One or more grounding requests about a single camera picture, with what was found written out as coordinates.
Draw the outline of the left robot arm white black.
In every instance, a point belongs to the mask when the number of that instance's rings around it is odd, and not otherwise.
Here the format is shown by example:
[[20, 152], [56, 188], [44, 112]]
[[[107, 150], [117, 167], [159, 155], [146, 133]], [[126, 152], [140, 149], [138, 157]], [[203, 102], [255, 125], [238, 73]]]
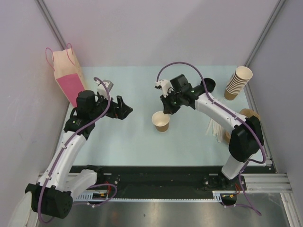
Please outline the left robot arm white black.
[[117, 187], [105, 180], [100, 167], [86, 166], [72, 180], [67, 178], [95, 122], [104, 116], [123, 120], [133, 109], [124, 103], [121, 96], [117, 96], [114, 102], [112, 98], [91, 90], [79, 92], [76, 103], [63, 129], [63, 140], [47, 170], [37, 183], [28, 184], [25, 190], [32, 194], [31, 208], [42, 223], [46, 223], [43, 215], [61, 219], [67, 217], [74, 200], [87, 189], [105, 187], [107, 193], [111, 189], [117, 193]]

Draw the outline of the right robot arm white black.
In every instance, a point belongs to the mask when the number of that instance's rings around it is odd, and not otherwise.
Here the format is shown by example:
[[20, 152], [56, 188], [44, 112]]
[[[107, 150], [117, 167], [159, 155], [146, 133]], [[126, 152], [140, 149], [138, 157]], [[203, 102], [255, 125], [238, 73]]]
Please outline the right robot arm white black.
[[205, 85], [193, 87], [183, 74], [171, 80], [159, 80], [155, 88], [162, 91], [160, 99], [165, 114], [175, 114], [181, 106], [189, 106], [209, 116], [230, 134], [230, 156], [222, 167], [223, 175], [219, 176], [218, 184], [224, 190], [231, 189], [241, 169], [263, 148], [260, 120], [233, 111], [207, 92]]

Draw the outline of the brown paper coffee cup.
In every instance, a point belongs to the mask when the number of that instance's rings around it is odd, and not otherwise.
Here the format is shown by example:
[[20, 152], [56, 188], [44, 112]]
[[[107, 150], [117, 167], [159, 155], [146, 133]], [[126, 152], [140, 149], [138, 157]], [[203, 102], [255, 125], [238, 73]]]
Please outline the brown paper coffee cup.
[[166, 132], [169, 128], [170, 116], [162, 111], [155, 112], [151, 118], [153, 125], [159, 132]]

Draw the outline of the brown cardboard cup carrier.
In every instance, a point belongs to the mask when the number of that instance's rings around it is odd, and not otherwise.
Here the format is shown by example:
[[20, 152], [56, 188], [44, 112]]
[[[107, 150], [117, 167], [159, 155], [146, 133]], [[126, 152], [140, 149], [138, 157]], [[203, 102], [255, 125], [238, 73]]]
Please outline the brown cardboard cup carrier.
[[[248, 108], [244, 108], [242, 109], [239, 114], [242, 114], [244, 116], [246, 116], [247, 118], [250, 118], [252, 116], [255, 116], [257, 117], [259, 120], [261, 120], [261, 117], [256, 113], [254, 112], [253, 110], [251, 109], [248, 109]], [[229, 144], [230, 143], [230, 139], [231, 139], [231, 135], [228, 131], [224, 131], [224, 134], [223, 134], [223, 139], [224, 141]]]

